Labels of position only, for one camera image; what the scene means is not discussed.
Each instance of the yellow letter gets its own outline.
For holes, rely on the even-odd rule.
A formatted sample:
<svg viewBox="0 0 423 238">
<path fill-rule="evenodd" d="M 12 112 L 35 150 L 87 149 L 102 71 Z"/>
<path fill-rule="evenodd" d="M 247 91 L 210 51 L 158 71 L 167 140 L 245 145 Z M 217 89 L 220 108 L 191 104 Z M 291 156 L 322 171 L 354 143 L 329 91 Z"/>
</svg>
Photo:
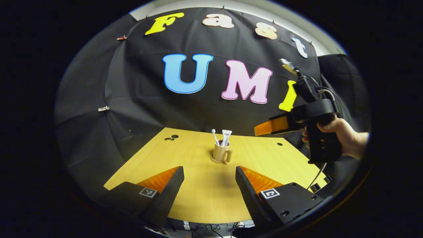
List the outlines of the yellow letter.
<svg viewBox="0 0 423 238">
<path fill-rule="evenodd" d="M 277 39 L 276 28 L 274 28 L 271 25 L 268 25 L 266 23 L 259 22 L 255 25 L 257 28 L 255 29 L 255 32 L 260 35 L 267 37 L 271 40 Z"/>
<path fill-rule="evenodd" d="M 163 27 L 163 24 L 166 23 L 166 26 L 169 26 L 170 24 L 175 22 L 175 17 L 183 17 L 183 16 L 184 16 L 184 13 L 179 12 L 179 13 L 166 15 L 166 16 L 162 16 L 162 17 L 158 17 L 154 19 L 155 23 L 153 24 L 151 29 L 146 32 L 146 35 L 164 31 L 165 28 Z"/>
<path fill-rule="evenodd" d="M 297 94 L 295 93 L 294 87 L 292 86 L 295 81 L 289 80 L 288 81 L 288 92 L 286 93 L 285 99 L 283 100 L 283 103 L 279 104 L 279 109 L 284 111 L 291 111 L 294 105 L 295 98 L 297 97 Z"/>
<path fill-rule="evenodd" d="M 222 14 L 208 14 L 206 15 L 206 19 L 203 20 L 204 25 L 210 26 L 221 26 L 223 28 L 232 28 L 234 25 L 232 24 L 232 18 Z"/>
</svg>

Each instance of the letter m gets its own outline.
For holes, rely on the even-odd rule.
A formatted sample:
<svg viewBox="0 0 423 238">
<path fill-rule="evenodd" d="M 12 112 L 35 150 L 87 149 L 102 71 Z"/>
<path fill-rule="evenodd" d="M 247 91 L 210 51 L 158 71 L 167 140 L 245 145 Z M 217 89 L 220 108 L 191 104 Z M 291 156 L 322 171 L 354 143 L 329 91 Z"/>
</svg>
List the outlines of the letter m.
<svg viewBox="0 0 423 238">
<path fill-rule="evenodd" d="M 226 91 L 222 93 L 222 98 L 235 100 L 238 98 L 236 86 L 238 85 L 242 100 L 247 99 L 254 89 L 254 94 L 250 97 L 251 102 L 264 104 L 267 102 L 267 86 L 269 78 L 273 74 L 270 69 L 260 67 L 250 78 L 245 64 L 237 60 L 228 60 L 229 79 Z"/>
</svg>

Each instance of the mug handle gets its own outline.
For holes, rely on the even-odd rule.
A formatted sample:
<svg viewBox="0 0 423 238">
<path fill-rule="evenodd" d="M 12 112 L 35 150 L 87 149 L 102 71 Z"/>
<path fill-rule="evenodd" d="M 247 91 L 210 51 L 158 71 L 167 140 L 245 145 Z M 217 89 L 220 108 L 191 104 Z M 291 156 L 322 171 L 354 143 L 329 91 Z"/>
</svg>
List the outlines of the mug handle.
<svg viewBox="0 0 423 238">
<path fill-rule="evenodd" d="M 229 163 L 231 161 L 231 157 L 232 157 L 232 150 L 231 149 L 227 149 L 226 150 L 226 158 L 223 162 L 225 163 Z"/>
</svg>

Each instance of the toothbrush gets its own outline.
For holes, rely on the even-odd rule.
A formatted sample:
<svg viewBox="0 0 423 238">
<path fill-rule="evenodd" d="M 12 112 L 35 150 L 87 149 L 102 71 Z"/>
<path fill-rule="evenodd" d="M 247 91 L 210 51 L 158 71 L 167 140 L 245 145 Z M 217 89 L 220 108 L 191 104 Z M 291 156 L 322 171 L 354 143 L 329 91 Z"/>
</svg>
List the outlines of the toothbrush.
<svg viewBox="0 0 423 238">
<path fill-rule="evenodd" d="M 215 134 L 216 133 L 216 130 L 215 129 L 212 129 L 211 132 L 213 133 L 214 139 L 216 140 L 216 145 L 219 145 L 219 141 L 217 140 L 216 134 Z"/>
</svg>

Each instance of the toothpaste tube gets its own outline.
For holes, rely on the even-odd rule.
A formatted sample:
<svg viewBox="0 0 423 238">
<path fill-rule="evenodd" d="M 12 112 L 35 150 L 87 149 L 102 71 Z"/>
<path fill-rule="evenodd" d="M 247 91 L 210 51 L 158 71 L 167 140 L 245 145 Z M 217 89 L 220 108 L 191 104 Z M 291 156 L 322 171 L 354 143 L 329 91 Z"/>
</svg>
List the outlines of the toothpaste tube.
<svg viewBox="0 0 423 238">
<path fill-rule="evenodd" d="M 229 140 L 229 136 L 231 135 L 231 133 L 232 133 L 231 130 L 222 130 L 223 141 L 220 144 L 220 146 L 223 146 L 223 147 L 228 146 L 228 140 Z"/>
</svg>

